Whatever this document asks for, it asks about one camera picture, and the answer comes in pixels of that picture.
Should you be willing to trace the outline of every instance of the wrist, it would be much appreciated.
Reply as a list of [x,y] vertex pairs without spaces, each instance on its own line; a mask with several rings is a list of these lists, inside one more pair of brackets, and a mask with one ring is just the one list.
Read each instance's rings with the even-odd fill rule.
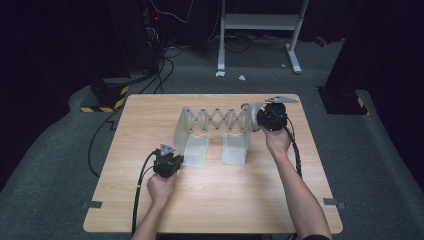
[[157,209],[157,210],[162,210],[162,209],[165,208],[167,202],[168,201],[166,201],[166,200],[154,200],[152,202],[151,207],[154,208],[154,209]]
[[285,152],[285,151],[271,152],[271,155],[272,155],[275,162],[288,161],[289,160],[287,152]]

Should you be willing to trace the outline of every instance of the yellow and black hazard tape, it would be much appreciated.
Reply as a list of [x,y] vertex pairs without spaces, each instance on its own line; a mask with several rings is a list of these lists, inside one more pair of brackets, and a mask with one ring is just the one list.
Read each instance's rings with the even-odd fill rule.
[[358,103],[359,103],[359,107],[361,108],[365,107],[365,103],[360,97],[358,97]]
[[124,104],[125,95],[128,92],[128,86],[122,88],[119,97],[116,99],[115,104],[110,106],[80,106],[82,112],[114,112],[119,110]]

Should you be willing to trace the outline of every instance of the grey carpet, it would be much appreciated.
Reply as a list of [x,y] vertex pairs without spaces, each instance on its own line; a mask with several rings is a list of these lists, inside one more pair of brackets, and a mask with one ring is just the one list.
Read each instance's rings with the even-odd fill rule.
[[[424,196],[399,157],[366,91],[358,91],[370,114],[328,115],[317,92],[342,46],[298,42],[302,74],[293,74],[283,45],[227,51],[227,72],[216,78],[217,51],[171,49],[175,69],[165,93],[295,93],[302,100],[333,195],[346,205],[334,239],[424,239]],[[240,50],[243,46],[229,44]],[[170,71],[166,63],[162,76]],[[238,78],[244,75],[246,80]],[[148,81],[133,85],[136,94]],[[152,93],[157,82],[145,93]],[[71,110],[34,142],[0,194],[0,239],[129,239],[129,233],[87,233],[83,222],[97,178],[87,165],[91,137],[109,113],[82,113],[88,87],[69,100]],[[112,118],[119,121],[120,113]],[[114,131],[95,138],[91,158],[101,171]],[[284,239],[285,235],[274,235]]]

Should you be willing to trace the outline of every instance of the white metal stand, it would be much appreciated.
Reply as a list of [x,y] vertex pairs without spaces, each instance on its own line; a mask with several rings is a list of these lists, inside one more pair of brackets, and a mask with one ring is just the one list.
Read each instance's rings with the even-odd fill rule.
[[226,29],[254,29],[254,30],[291,30],[293,36],[290,44],[286,44],[286,50],[296,74],[302,72],[299,62],[297,61],[294,48],[296,46],[297,38],[302,27],[303,19],[305,17],[306,8],[309,0],[303,0],[302,7],[299,14],[295,15],[280,15],[280,14],[226,14],[225,13],[225,0],[222,1],[222,14],[221,14],[221,32],[219,41],[218,53],[218,74],[217,76],[224,76],[225,74],[225,30]]

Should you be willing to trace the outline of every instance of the black cable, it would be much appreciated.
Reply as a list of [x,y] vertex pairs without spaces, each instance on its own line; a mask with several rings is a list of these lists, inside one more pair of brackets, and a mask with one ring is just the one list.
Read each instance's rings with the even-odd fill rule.
[[152,83],[160,76],[160,74],[163,70],[163,67],[164,67],[164,65],[162,64],[160,69],[157,71],[156,77],[154,77],[140,92],[138,92],[138,94],[142,94],[150,85],[152,85]]
[[96,138],[96,135],[99,133],[99,131],[103,127],[103,125],[105,125],[106,123],[111,123],[112,121],[109,121],[109,120],[117,112],[119,112],[121,109],[122,109],[122,106],[117,111],[113,112],[108,118],[106,118],[106,120],[104,120],[102,122],[102,124],[100,124],[100,126],[97,128],[96,132],[94,133],[93,137],[91,138],[90,145],[88,146],[88,157],[87,157],[88,167],[90,168],[91,173],[93,173],[93,175],[96,176],[96,177],[98,177],[98,178],[100,177],[100,174],[98,174],[96,171],[94,171],[93,166],[91,165],[91,148],[93,147],[93,142],[94,142],[94,139]]
[[[162,65],[165,65],[165,52],[164,52],[164,55],[163,55],[163,57],[162,57]],[[162,76],[161,76],[161,75],[159,75],[159,85],[158,85],[158,87],[159,87],[159,89],[160,89],[160,93],[164,94],[164,93],[165,93],[165,91],[163,90],[163,85],[162,85],[162,83],[163,83]]]
[[289,40],[289,38],[286,38],[286,39],[282,40],[281,42],[278,42],[281,39],[276,38],[276,39],[272,40],[272,42],[269,42],[269,43],[260,43],[260,42],[257,43],[257,42],[255,42],[256,40],[259,41],[259,40],[263,40],[263,39],[260,39],[260,38],[251,39],[252,46],[255,46],[255,47],[269,47],[269,46],[278,46],[278,45],[284,44],[284,43],[286,43]]
[[295,159],[296,159],[296,171],[297,171],[297,174],[299,174],[299,176],[302,177],[302,163],[301,163],[301,160],[300,160],[299,148],[297,147],[296,139],[294,137],[295,135],[294,135],[293,124],[292,124],[292,122],[290,121],[289,118],[287,118],[287,120],[289,120],[289,122],[290,122],[290,124],[292,126],[292,132],[293,132],[293,134],[290,133],[290,131],[287,128],[287,126],[284,126],[283,128],[284,128],[284,130],[286,130],[287,134],[289,135],[290,140],[292,141],[293,150],[294,150],[294,156],[295,156]]
[[234,50],[231,50],[230,48],[228,48],[227,47],[227,45],[225,45],[225,50],[227,50],[227,51],[229,51],[229,52],[231,52],[231,53],[242,53],[242,52],[245,52],[245,51],[247,51],[251,46],[252,46],[252,41],[250,40],[250,38],[249,37],[247,37],[246,36],[246,39],[247,39],[247,41],[245,41],[245,42],[241,42],[241,43],[248,43],[248,45],[247,45],[247,47],[246,48],[244,48],[244,49],[242,49],[242,50],[239,50],[239,51],[234,51]]
[[180,50],[177,54],[175,54],[175,55],[172,55],[172,56],[166,56],[166,58],[174,58],[174,57],[178,57],[178,56],[180,56],[181,55],[181,53],[183,53],[183,49],[180,47],[180,46],[174,46],[174,47],[168,47],[168,48],[166,48],[165,49],[165,52],[167,52],[168,50],[170,50],[170,49],[178,49],[178,50]]
[[157,90],[158,90],[160,87],[162,87],[162,85],[165,83],[165,81],[166,81],[166,80],[168,80],[169,76],[171,76],[172,72],[174,72],[174,67],[175,67],[174,62],[172,62],[172,61],[171,61],[170,59],[168,59],[168,58],[164,58],[164,60],[167,60],[169,63],[171,63],[172,68],[171,68],[171,71],[168,73],[168,75],[167,75],[167,76],[166,76],[163,80],[161,80],[161,81],[160,81],[160,83],[159,83],[159,85],[156,87],[156,89],[155,89],[154,93],[156,93],[156,92],[157,92]]
[[115,121],[106,121],[106,123],[110,123],[110,128],[109,128],[109,130],[110,131],[116,131],[116,128],[117,128],[117,126],[115,126]]
[[[162,56],[162,66],[161,66],[161,71],[160,71],[159,76],[158,76],[158,78],[159,78],[159,85],[158,85],[158,87],[161,87],[162,86],[162,76],[161,76],[161,73],[162,73],[162,70],[163,70],[164,66],[165,66],[165,58]],[[156,94],[156,91],[158,90],[158,87],[155,88],[155,91],[153,92],[153,94]]]
[[135,83],[140,83],[143,82],[145,80],[148,80],[149,78],[153,77],[156,74],[156,71],[150,71],[148,75],[143,76],[143,77],[139,77],[127,82],[123,82],[123,83],[108,83],[107,86],[108,87],[126,87]]
[[138,182],[137,182],[137,191],[135,193],[135,199],[134,199],[134,208],[133,208],[133,221],[132,221],[132,235],[134,235],[135,230],[137,229],[137,210],[138,210],[138,201],[140,199],[140,189],[141,189],[141,183],[143,182],[143,177],[144,174],[146,174],[146,172],[150,169],[148,168],[146,170],[146,172],[144,171],[144,169],[146,168],[147,162],[149,161],[149,159],[155,154],[156,151],[153,151],[149,154],[149,156],[147,156],[146,160],[144,160],[144,164],[143,167],[141,168],[141,172],[140,172],[140,177],[138,178]]

